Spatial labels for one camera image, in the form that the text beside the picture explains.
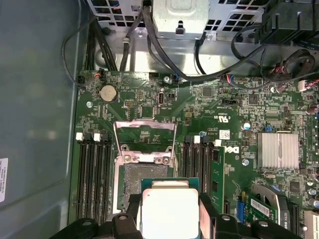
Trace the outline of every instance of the ventilation holes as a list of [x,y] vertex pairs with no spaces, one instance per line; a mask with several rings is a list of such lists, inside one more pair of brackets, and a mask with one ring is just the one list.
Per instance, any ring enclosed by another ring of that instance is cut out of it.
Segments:
[[210,19],[207,22],[207,25],[205,27],[206,31],[216,31],[218,29],[218,26],[221,24],[221,20],[214,20]]

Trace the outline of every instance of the gray metal surface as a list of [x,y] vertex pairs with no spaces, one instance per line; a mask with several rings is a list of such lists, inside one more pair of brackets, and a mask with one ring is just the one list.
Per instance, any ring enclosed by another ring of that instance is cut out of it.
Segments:
[[209,0],[153,0],[158,38],[200,39],[208,22]]
[[[134,32],[134,37],[131,40],[131,55],[129,56],[126,70],[136,72],[154,72],[159,71],[164,73],[165,69],[159,64],[154,62],[150,57],[147,48],[146,41],[146,29],[138,28]],[[113,32],[107,37],[107,41],[110,44],[112,51],[116,55],[116,64],[119,66],[122,54],[123,54],[123,37],[124,32]],[[206,40],[200,49],[200,62],[207,73],[213,73],[221,69],[226,68],[238,61],[231,52],[230,40],[232,37],[217,37],[217,41]],[[244,43],[237,43],[237,49],[243,54],[248,55],[253,49],[257,48],[258,45],[248,43],[249,38],[245,37]],[[198,75],[198,72],[194,64],[194,43],[192,40],[166,40],[160,39],[165,52],[172,59],[172,61],[186,74]],[[279,62],[282,58],[287,58],[290,54],[295,52],[297,47],[284,47],[284,46],[269,46],[264,65],[273,65]],[[101,51],[99,46],[96,49],[96,67],[104,67]],[[318,54],[315,51],[310,51],[316,58],[317,62]],[[260,54],[252,58],[259,62]],[[249,64],[244,64],[237,68],[233,74],[239,75],[259,75],[259,71],[254,69]]]
[[[73,86],[60,49],[79,13],[78,0],[0,0],[1,239],[45,239],[67,224]],[[71,69],[79,44],[67,47]]]
[[[139,14],[142,0],[86,0],[92,12],[100,16],[102,26],[127,31]],[[234,35],[243,27],[261,22],[268,0],[210,0],[205,30],[220,35]]]

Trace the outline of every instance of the aluminum heatsink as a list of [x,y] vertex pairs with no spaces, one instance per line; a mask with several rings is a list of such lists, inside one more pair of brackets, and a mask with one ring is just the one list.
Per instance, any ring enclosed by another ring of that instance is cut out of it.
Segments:
[[259,168],[298,168],[299,141],[297,134],[258,133]]

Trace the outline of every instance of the screw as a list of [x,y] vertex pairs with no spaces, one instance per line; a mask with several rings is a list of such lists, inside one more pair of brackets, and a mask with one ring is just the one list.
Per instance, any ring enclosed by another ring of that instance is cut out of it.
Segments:
[[221,218],[222,218],[222,220],[230,221],[230,217],[227,215],[223,215]]
[[259,225],[261,225],[262,227],[268,227],[268,223],[267,222],[264,222],[264,221],[260,221],[258,222]]
[[125,155],[124,162],[130,162],[130,161],[131,161],[131,157],[129,155]]
[[316,194],[317,194],[317,190],[316,190],[316,189],[311,188],[311,189],[309,189],[308,193],[309,193],[309,195],[314,196],[314,195],[316,195]]
[[169,158],[168,157],[164,157],[163,158],[163,164],[169,164]]
[[87,108],[92,108],[92,106],[93,106],[93,103],[92,103],[91,101],[88,101],[88,102],[86,103],[86,107],[87,107]]
[[242,165],[248,166],[249,160],[247,158],[244,158],[243,161],[241,161]]
[[164,77],[164,82],[165,82],[165,83],[169,83],[169,77],[168,77],[168,76],[165,76],[165,77]]

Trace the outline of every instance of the barcode sticker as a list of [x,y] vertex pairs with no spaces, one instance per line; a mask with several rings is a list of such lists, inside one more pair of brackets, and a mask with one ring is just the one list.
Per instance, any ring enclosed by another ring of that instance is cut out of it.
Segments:
[[220,130],[219,139],[230,140],[230,130]]
[[8,158],[0,158],[0,203],[5,199],[6,173],[8,170]]
[[267,217],[270,216],[270,211],[265,206],[261,205],[260,203],[256,202],[254,199],[250,200],[251,206],[257,209],[259,212],[265,214]]

